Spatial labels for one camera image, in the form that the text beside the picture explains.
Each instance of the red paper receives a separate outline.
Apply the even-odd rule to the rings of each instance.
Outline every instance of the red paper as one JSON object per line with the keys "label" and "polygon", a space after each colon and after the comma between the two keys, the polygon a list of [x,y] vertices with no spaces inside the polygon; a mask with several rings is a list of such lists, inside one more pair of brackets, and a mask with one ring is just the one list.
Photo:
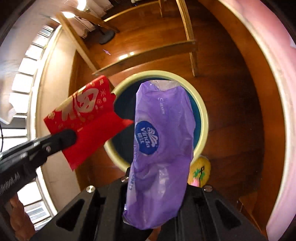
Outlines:
{"label": "red paper", "polygon": [[114,112],[114,100],[108,79],[102,75],[75,92],[44,118],[51,134],[63,129],[76,132],[76,143],[63,150],[72,170],[108,139],[133,123]]}

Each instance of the hand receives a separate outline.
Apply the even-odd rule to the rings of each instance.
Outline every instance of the hand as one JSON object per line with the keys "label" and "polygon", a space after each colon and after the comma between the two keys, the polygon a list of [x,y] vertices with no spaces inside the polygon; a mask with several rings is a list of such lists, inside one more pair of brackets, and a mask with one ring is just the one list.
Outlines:
{"label": "hand", "polygon": [[12,205],[10,224],[15,231],[15,236],[19,241],[27,241],[36,233],[34,225],[17,195],[10,199],[10,203]]}

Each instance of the wooden bed frame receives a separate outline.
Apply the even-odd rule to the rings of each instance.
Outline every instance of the wooden bed frame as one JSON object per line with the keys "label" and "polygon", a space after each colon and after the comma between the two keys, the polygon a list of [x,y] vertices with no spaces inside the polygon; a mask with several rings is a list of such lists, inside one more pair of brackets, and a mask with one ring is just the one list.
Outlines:
{"label": "wooden bed frame", "polygon": [[[260,183],[259,191],[256,194],[251,194],[249,197],[241,198],[241,202],[246,207],[245,209],[248,213],[248,217],[255,225],[257,225],[262,233],[266,234],[265,228],[279,193],[284,167],[285,129],[280,95],[274,76],[264,54],[244,24],[219,1],[198,1],[218,19],[236,43],[249,68],[258,93],[263,116],[265,140],[262,181]],[[188,9],[184,0],[176,0],[176,2],[184,24],[187,41],[144,51],[103,68],[99,67],[82,39],[76,34],[63,14],[57,14],[57,18],[61,22],[65,32],[73,40],[78,53],[88,64],[94,75],[104,74],[111,76],[120,71],[149,61],[181,53],[189,53],[193,76],[198,76],[197,40],[193,35]],[[109,20],[129,11],[133,11],[134,9],[145,8],[151,4],[159,4],[161,16],[166,16],[163,0],[130,8],[104,21],[69,6],[65,7],[63,11],[72,12],[76,16],[82,17],[102,27],[112,29],[115,32],[119,32],[116,27],[108,23]],[[269,87],[269,93],[272,94],[266,94],[266,86]]]}

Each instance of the purple tissue package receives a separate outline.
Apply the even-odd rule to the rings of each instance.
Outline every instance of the purple tissue package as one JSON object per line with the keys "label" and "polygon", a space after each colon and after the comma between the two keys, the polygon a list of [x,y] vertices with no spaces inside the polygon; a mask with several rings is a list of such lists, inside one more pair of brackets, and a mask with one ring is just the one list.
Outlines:
{"label": "purple tissue package", "polygon": [[151,80],[136,94],[133,162],[123,220],[138,228],[161,226],[182,204],[193,158],[195,120],[178,82]]}

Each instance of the vinda logo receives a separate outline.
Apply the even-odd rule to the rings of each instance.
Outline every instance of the vinda logo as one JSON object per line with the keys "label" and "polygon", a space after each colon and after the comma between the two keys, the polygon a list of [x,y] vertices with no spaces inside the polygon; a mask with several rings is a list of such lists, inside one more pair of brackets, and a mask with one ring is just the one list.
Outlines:
{"label": "vinda logo", "polygon": [[135,128],[135,135],[140,146],[140,152],[151,155],[159,145],[157,130],[148,121],[140,121]]}

